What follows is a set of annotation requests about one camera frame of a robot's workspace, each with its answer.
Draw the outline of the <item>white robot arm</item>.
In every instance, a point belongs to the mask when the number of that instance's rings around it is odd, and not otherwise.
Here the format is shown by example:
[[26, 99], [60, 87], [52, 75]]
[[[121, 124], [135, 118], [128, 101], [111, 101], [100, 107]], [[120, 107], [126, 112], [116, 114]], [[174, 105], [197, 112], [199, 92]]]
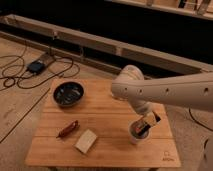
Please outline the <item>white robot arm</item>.
[[127, 65], [112, 81], [111, 92], [138, 115], [149, 113], [151, 102], [213, 112], [213, 72], [145, 80], [138, 67]]

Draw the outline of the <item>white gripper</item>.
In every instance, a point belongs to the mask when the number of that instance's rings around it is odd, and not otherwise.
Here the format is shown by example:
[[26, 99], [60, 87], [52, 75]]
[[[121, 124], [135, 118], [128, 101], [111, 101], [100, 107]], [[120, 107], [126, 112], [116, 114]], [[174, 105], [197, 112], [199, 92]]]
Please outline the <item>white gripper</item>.
[[134, 105], [134, 110], [138, 115], [144, 116], [142, 121], [144, 124], [153, 127], [157, 124], [157, 120], [153, 113], [150, 113], [153, 109], [153, 105], [150, 102], [137, 102]]

